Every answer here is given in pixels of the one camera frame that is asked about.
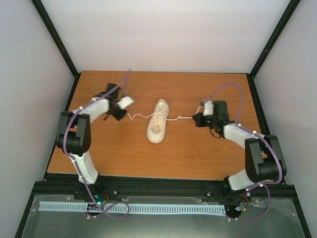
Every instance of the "white slotted strip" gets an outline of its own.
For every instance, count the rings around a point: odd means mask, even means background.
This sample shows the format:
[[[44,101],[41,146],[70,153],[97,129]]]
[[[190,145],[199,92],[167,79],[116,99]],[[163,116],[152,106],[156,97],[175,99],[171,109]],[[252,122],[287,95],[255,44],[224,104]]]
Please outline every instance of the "white slotted strip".
[[[87,202],[40,202],[39,211],[57,211],[57,212],[86,212],[92,203]],[[201,214],[224,216],[225,209],[223,205],[175,205],[175,204],[129,204],[130,214],[148,214],[148,215],[179,215],[179,214]],[[127,207],[120,203],[113,206],[109,213],[127,212]]]

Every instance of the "white shoe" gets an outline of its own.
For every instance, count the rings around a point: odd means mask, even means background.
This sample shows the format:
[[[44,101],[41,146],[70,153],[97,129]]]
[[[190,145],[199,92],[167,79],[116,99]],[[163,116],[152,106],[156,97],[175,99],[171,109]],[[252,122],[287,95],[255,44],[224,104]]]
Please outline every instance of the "white shoe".
[[[150,142],[160,143],[165,136],[166,132],[166,118],[168,116],[169,107],[167,102],[164,99],[160,99],[155,106],[154,113],[151,117],[148,129],[147,136]]]

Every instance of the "black metal frame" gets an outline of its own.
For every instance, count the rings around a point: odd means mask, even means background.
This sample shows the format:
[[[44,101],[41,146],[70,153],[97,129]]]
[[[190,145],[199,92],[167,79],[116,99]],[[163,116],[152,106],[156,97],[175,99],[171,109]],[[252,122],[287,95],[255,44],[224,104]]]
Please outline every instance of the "black metal frame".
[[[300,0],[290,0],[285,12],[283,13],[280,21],[278,22],[275,30],[273,31],[270,39],[268,40],[265,48],[263,49],[259,59],[250,73],[246,73],[248,84],[250,87],[252,99],[254,102],[256,114],[258,117],[261,132],[263,134],[270,134],[269,127],[265,118],[265,114],[261,105],[261,101],[257,92],[257,88],[254,79],[260,70],[260,67],[264,63],[270,50],[273,48],[279,35],[287,24],[289,18],[295,11]],[[46,12],[41,0],[32,0],[36,10],[46,25],[49,33],[51,34],[54,42],[56,43],[60,53],[62,54],[66,64],[68,65],[71,73],[74,75],[74,83],[69,95],[65,109],[69,108],[72,97],[76,90],[77,83],[80,79],[80,73],[77,72],[75,65],[73,64],[67,50],[59,37],[48,13]],[[55,146],[52,149],[50,159],[52,157]],[[230,205],[234,202],[228,202],[223,200],[214,193],[215,189],[219,189],[222,186],[221,181],[208,181],[208,180],[180,180],[180,179],[159,179],[159,178],[125,178],[125,177],[106,177],[101,176],[101,182],[105,184],[107,192],[111,200],[116,200],[118,197],[127,196],[182,196],[182,197],[194,197],[203,201],[218,202],[220,204]],[[294,202],[297,215],[299,217],[301,226],[305,237],[311,238],[311,234],[308,225],[305,220],[305,216],[299,199],[293,185],[286,185],[285,181],[281,185],[269,186],[269,190],[272,197],[291,198]],[[24,215],[21,219],[16,238],[22,236],[22,232],[30,212],[30,208],[33,202],[33,198],[36,194],[70,194],[74,195],[77,199],[90,200],[85,192],[84,186],[78,181],[77,175],[62,175],[62,174],[49,174],[45,172],[43,181],[35,182],[27,206],[25,208]],[[267,193],[262,188],[256,188],[252,191],[253,197],[267,197]]]

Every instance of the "wooden table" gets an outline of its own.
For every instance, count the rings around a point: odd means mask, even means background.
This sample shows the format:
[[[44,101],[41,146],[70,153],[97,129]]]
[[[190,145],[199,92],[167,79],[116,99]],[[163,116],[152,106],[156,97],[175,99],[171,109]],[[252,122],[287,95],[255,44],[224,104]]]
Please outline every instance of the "wooden table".
[[[107,83],[118,83],[126,72],[83,71],[70,111],[87,103],[105,90]],[[127,94],[135,103],[127,110],[131,115],[153,113],[160,98],[169,104],[169,118],[192,116],[201,100],[220,85],[234,82],[244,92],[245,101],[239,122],[260,131],[245,74],[132,72]],[[240,104],[239,90],[227,86],[213,100],[225,100],[230,119]],[[151,178],[221,180],[244,168],[244,150],[226,139],[211,136],[207,127],[195,127],[192,119],[167,121],[163,142],[148,141],[146,130],[150,118],[135,117],[121,121],[99,117],[91,125],[90,153],[101,175]],[[48,167],[49,173],[76,173],[71,161],[58,148]]]

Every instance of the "white backdrop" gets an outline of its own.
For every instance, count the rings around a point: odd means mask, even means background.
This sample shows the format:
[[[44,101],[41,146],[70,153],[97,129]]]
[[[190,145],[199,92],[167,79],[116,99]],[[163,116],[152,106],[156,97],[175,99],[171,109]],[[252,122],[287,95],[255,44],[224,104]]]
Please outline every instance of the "white backdrop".
[[[43,0],[82,70],[250,72],[289,0]]]
[[[312,237],[317,237],[317,1],[301,1],[256,76]]]
[[[0,237],[42,180],[73,77],[30,0],[0,1]]]

